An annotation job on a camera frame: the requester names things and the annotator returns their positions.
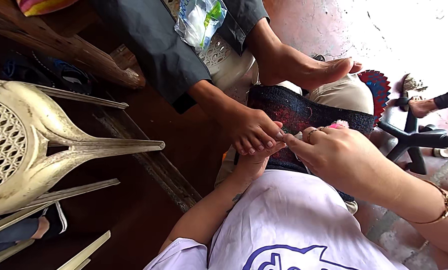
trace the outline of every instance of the tattoo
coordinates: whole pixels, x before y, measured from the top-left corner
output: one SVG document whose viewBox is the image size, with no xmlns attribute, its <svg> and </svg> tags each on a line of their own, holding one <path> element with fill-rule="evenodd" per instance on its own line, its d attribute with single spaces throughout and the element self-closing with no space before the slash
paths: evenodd
<svg viewBox="0 0 448 270">
<path fill-rule="evenodd" d="M 232 201 L 234 202 L 234 205 L 239 201 L 239 199 L 241 198 L 242 193 L 237 194 L 234 199 L 232 199 Z M 230 213 L 231 210 L 234 208 L 234 205 L 232 205 L 231 209 L 227 210 L 226 213 Z"/>
<path fill-rule="evenodd" d="M 234 205 L 237 203 L 237 201 L 241 198 L 242 193 L 237 194 L 232 201 L 234 202 Z"/>
</svg>

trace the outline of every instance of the toenail polish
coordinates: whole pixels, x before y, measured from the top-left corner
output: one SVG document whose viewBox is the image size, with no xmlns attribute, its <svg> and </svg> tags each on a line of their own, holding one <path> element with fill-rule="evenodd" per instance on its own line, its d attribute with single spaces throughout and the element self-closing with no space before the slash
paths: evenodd
<svg viewBox="0 0 448 270">
<path fill-rule="evenodd" d="M 281 141 L 281 140 L 284 139 L 284 135 L 282 135 L 281 132 L 277 132 L 276 139 L 279 140 L 279 141 Z"/>
</svg>

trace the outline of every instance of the woman's arm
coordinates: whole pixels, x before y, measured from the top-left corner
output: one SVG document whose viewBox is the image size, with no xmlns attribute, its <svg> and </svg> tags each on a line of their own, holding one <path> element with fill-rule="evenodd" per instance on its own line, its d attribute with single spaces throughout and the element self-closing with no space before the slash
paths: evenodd
<svg viewBox="0 0 448 270">
<path fill-rule="evenodd" d="M 308 128 L 303 132 L 307 139 Z M 394 211 L 448 253 L 448 217 L 433 224 L 446 209 L 443 195 L 431 184 L 399 168 L 361 133 L 324 128 L 303 142 L 286 134 L 284 141 L 309 169 L 335 188 Z"/>
<path fill-rule="evenodd" d="M 262 175 L 269 156 L 284 146 L 284 143 L 278 143 L 254 156 L 240 156 L 234 172 L 179 219 L 159 253 L 179 237 L 190 238 L 202 244 L 209 243 L 247 187 Z"/>
</svg>

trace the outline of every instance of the ring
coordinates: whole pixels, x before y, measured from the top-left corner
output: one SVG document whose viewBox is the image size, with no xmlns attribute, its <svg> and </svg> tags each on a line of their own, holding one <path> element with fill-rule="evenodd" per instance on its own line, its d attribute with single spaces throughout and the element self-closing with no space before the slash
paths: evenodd
<svg viewBox="0 0 448 270">
<path fill-rule="evenodd" d="M 315 131 L 320 131 L 319 129 L 313 129 L 313 130 L 311 130 L 311 132 L 309 132 L 309 134 L 308 134 L 308 142 L 309 143 L 311 143 L 311 134 L 313 133 L 313 132 L 315 132 Z"/>
</svg>

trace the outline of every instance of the gold bracelet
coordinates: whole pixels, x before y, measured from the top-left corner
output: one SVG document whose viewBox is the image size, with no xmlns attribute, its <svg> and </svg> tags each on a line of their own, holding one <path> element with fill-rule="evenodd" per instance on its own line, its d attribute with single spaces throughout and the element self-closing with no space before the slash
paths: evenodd
<svg viewBox="0 0 448 270">
<path fill-rule="evenodd" d="M 424 180 L 424 179 L 421 179 L 421 180 L 422 181 L 426 181 L 426 182 L 432 184 L 433 186 L 435 186 L 437 189 L 439 189 L 439 192 L 441 192 L 441 194 L 444 196 L 444 206 L 446 207 L 446 210 L 443 211 L 443 213 L 441 214 L 441 216 L 439 216 L 439 218 L 437 218 L 437 219 L 435 219 L 433 221 L 430 221 L 430 222 L 413 222 L 413 221 L 409 221 L 407 219 L 405 219 L 405 220 L 408 221 L 408 222 L 412 222 L 414 224 L 433 224 L 433 223 L 438 223 L 441 220 L 443 220 L 443 219 L 448 217 L 448 194 L 445 193 L 442 188 L 438 187 L 433 182 L 428 181 L 428 180 Z"/>
</svg>

